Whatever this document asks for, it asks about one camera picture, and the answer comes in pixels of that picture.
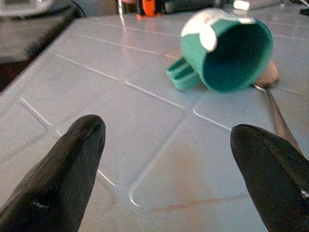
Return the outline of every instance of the white label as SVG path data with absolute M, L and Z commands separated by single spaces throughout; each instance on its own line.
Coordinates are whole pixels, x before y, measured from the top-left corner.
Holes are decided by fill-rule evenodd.
M 196 13 L 186 22 L 181 36 L 199 34 L 202 46 L 207 51 L 213 52 L 217 47 L 218 39 L 211 26 L 221 19 L 239 21 L 241 24 L 255 23 L 253 18 L 230 15 L 221 9 L 206 9 Z

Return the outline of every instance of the white object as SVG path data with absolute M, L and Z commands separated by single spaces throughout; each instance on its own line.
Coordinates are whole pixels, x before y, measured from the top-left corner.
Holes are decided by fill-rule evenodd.
M 235 9 L 248 11 L 280 3 L 281 0 L 235 0 L 233 3 L 233 7 Z
M 0 0 L 0 16 L 37 15 L 62 9 L 69 3 L 68 0 Z

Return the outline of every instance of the black object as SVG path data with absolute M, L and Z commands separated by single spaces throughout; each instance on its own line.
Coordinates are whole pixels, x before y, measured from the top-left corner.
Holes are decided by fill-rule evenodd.
M 309 8 L 308 8 L 308 9 L 302 9 L 302 10 L 300 10 L 300 14 L 301 14 L 301 15 L 309 16 Z
M 246 187 L 270 232 L 309 231 L 309 161 L 288 141 L 238 125 L 231 148 Z
M 99 116 L 76 120 L 0 209 L 1 232 L 77 232 L 105 144 Z
M 179 11 L 201 10 L 207 7 L 220 7 L 220 0 L 168 0 L 165 2 L 168 14 Z

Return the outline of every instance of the cup handle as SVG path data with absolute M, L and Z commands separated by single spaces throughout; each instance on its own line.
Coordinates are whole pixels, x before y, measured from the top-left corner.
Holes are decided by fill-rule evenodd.
M 184 57 L 180 57 L 172 63 L 166 74 L 180 91 L 190 89 L 201 83 L 198 73 L 192 69 Z

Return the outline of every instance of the stain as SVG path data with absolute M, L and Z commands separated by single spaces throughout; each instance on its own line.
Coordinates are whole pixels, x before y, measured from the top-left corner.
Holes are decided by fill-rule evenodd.
M 202 199 L 198 201 L 193 201 L 188 204 L 176 204 L 176 205 L 170 205 L 168 207 L 160 207 L 149 210 L 150 213 L 153 212 L 170 212 L 174 210 L 181 210 L 181 209 L 187 209 L 193 206 L 197 205 L 204 205 L 204 204 L 213 204 L 213 203 L 222 203 L 222 202 L 229 202 L 229 201 L 239 201 L 242 199 L 250 198 L 249 194 L 242 194 L 238 196 L 233 197 L 226 197 L 226 198 L 212 198 L 212 199 Z

